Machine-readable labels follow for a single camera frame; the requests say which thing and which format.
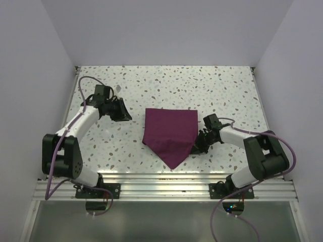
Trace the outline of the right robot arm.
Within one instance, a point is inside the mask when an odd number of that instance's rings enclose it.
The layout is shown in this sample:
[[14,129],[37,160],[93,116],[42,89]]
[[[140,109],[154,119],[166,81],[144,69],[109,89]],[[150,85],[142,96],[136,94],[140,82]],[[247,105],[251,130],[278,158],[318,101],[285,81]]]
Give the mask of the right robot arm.
[[226,177],[216,188],[231,198],[238,197],[243,188],[287,171],[290,161],[278,137],[272,131],[251,132],[234,127],[234,120],[210,114],[204,119],[191,149],[192,155],[207,153],[215,143],[231,144],[245,151],[247,166]]

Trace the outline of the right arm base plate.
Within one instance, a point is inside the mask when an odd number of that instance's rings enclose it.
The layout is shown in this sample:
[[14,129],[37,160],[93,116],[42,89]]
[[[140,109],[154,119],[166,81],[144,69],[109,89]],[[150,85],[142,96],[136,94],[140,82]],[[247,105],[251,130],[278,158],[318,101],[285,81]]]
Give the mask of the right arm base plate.
[[[217,183],[209,183],[209,197],[210,199],[223,199],[224,197],[239,191],[240,189],[227,186],[223,181],[219,181]],[[236,193],[229,197],[229,199],[254,199],[254,191],[253,189],[249,189],[244,192]]]

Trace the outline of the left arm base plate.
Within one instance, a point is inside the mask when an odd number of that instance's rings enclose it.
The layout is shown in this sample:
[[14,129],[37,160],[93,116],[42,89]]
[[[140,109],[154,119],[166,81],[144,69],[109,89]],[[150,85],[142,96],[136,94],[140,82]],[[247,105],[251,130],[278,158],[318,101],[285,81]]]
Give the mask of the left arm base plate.
[[119,199],[121,193],[120,183],[103,183],[101,188],[86,188],[81,185],[74,185],[73,188],[76,189],[76,199]]

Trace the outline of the purple cloth drape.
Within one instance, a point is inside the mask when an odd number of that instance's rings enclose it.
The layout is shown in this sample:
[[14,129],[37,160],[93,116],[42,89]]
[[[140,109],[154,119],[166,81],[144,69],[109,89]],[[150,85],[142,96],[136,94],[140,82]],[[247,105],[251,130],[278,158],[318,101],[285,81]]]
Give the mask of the purple cloth drape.
[[197,110],[145,110],[142,143],[170,169],[177,168],[190,155],[197,135]]

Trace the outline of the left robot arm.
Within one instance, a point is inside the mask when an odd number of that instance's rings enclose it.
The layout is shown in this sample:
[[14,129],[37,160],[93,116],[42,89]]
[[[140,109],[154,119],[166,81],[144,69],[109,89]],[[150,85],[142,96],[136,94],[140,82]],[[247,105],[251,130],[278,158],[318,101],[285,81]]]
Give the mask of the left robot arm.
[[48,175],[47,187],[53,177],[63,177],[86,185],[94,198],[101,197],[105,186],[99,182],[99,173],[83,167],[80,142],[88,130],[103,116],[114,122],[130,121],[124,101],[113,88],[96,85],[94,93],[84,98],[76,115],[55,134],[42,139],[42,172]]

